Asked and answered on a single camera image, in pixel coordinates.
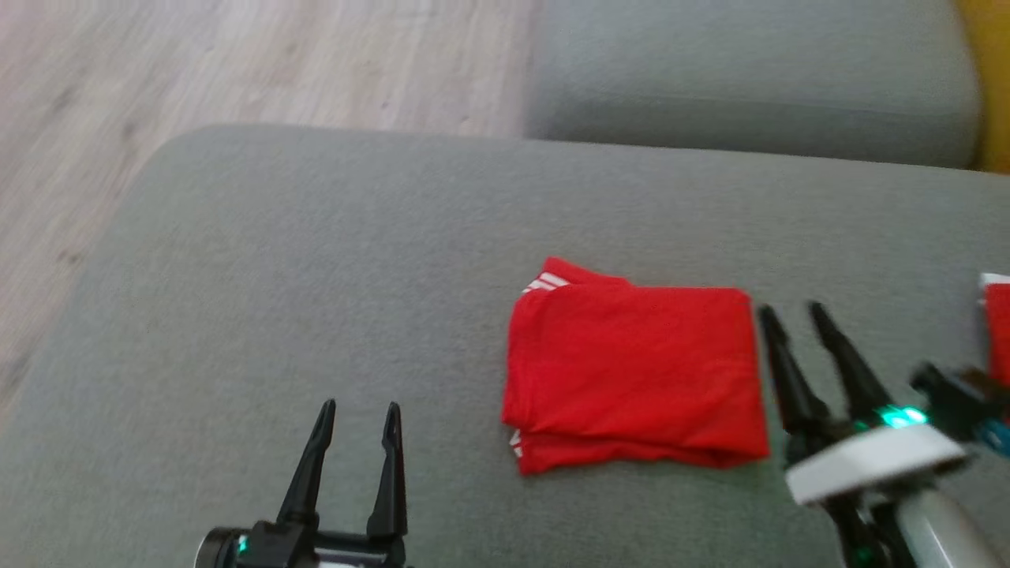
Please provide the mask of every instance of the gray fabric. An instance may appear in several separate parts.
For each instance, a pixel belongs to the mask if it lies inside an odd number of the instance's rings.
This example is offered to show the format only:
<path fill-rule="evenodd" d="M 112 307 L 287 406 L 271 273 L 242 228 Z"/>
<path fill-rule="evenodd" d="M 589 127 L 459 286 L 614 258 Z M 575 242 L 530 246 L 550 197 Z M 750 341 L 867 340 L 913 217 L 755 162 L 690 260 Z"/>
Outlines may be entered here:
<path fill-rule="evenodd" d="M 840 407 L 803 301 L 902 401 L 922 358 L 985 361 L 982 270 L 1010 272 L 1010 179 L 767 155 L 239 126 L 176 139 L 91 255 L 0 434 L 9 566 L 190 566 L 280 504 L 338 400 L 324 527 L 361 530 L 403 406 L 417 566 L 828 566 L 775 459 L 522 479 L 499 423 L 506 327 L 547 255 L 781 308 Z M 948 485 L 1000 537 L 1010 475 Z"/>
<path fill-rule="evenodd" d="M 950 0 L 550 0 L 532 137 L 963 167 L 980 121 Z"/>

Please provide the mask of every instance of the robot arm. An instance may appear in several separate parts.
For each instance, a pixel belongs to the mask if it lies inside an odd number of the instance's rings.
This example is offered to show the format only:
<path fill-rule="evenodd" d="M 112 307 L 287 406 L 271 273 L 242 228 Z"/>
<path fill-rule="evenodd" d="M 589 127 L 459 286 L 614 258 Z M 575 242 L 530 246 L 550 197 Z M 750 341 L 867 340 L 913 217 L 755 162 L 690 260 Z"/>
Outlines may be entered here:
<path fill-rule="evenodd" d="M 403 472 L 400 406 L 390 403 L 383 429 L 386 451 L 379 493 L 364 535 L 320 532 L 316 500 L 326 450 L 333 438 L 336 403 L 323 404 L 298 469 L 274 523 L 251 529 L 211 531 L 194 568 L 401 567 L 406 562 L 407 492 Z"/>
<path fill-rule="evenodd" d="M 1002 425 L 1003 391 L 989 383 L 972 388 L 970 378 L 979 381 L 980 372 L 956 377 L 929 365 L 912 380 L 928 397 L 927 410 L 898 406 L 824 306 L 812 303 L 810 314 L 834 359 L 846 417 L 832 417 L 810 389 L 775 311 L 764 306 L 760 312 L 789 435 L 786 480 L 796 502 L 830 515 L 848 568 L 1003 566 L 964 510 L 933 483 L 966 463 L 958 442 Z"/>

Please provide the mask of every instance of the yellow object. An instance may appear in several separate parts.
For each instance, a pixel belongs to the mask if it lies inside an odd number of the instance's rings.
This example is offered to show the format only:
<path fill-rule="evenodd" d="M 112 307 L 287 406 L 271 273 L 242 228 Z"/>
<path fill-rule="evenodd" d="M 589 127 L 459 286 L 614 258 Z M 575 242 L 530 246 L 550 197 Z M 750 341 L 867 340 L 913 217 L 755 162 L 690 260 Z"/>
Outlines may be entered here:
<path fill-rule="evenodd" d="M 1010 174 L 1010 0 L 958 3 L 985 99 L 985 123 L 976 167 Z"/>

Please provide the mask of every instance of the wooden floor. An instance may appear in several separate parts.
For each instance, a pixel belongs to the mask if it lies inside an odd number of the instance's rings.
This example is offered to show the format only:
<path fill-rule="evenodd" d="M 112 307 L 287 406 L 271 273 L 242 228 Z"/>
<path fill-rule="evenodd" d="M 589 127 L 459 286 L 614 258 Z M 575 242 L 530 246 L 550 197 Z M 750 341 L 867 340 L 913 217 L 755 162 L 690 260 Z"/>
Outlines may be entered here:
<path fill-rule="evenodd" d="M 0 0 L 0 428 L 131 178 L 215 122 L 519 134 L 537 0 Z"/>

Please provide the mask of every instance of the red cloth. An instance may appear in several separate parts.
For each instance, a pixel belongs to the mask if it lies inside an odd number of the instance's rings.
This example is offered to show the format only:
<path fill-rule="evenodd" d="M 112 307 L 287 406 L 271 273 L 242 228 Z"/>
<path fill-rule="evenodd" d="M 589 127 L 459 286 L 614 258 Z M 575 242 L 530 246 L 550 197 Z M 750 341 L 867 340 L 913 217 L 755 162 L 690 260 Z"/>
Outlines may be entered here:
<path fill-rule="evenodd" d="M 516 302 L 502 421 L 524 475 L 608 460 L 768 456 L 749 298 L 645 288 L 558 258 Z"/>
<path fill-rule="evenodd" d="M 986 313 L 992 338 L 990 374 L 1010 387 L 1010 284 L 986 286 Z"/>

